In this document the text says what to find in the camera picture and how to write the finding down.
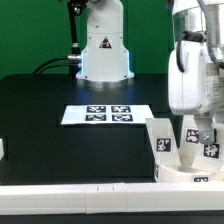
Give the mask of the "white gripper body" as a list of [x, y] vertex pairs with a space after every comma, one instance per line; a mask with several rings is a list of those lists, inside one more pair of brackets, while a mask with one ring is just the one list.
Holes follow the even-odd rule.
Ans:
[[210, 61], [204, 46], [191, 44], [181, 52], [184, 71], [177, 67], [176, 51], [168, 66], [168, 102], [175, 115], [200, 115], [224, 105], [224, 76]]

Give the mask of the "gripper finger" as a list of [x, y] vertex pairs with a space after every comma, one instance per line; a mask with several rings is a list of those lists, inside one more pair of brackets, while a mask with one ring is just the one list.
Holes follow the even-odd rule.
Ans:
[[194, 121], [199, 132], [199, 142], [211, 145], [215, 142], [214, 128], [210, 117], [195, 116]]

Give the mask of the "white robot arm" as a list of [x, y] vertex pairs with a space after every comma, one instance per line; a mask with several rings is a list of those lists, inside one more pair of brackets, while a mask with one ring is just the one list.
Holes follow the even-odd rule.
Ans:
[[[213, 123], [224, 105], [224, 0], [172, 0], [174, 50], [168, 101], [175, 115], [192, 115], [199, 141], [216, 141]], [[87, 44], [77, 79], [95, 88], [134, 78], [123, 44], [120, 0], [87, 0]]]

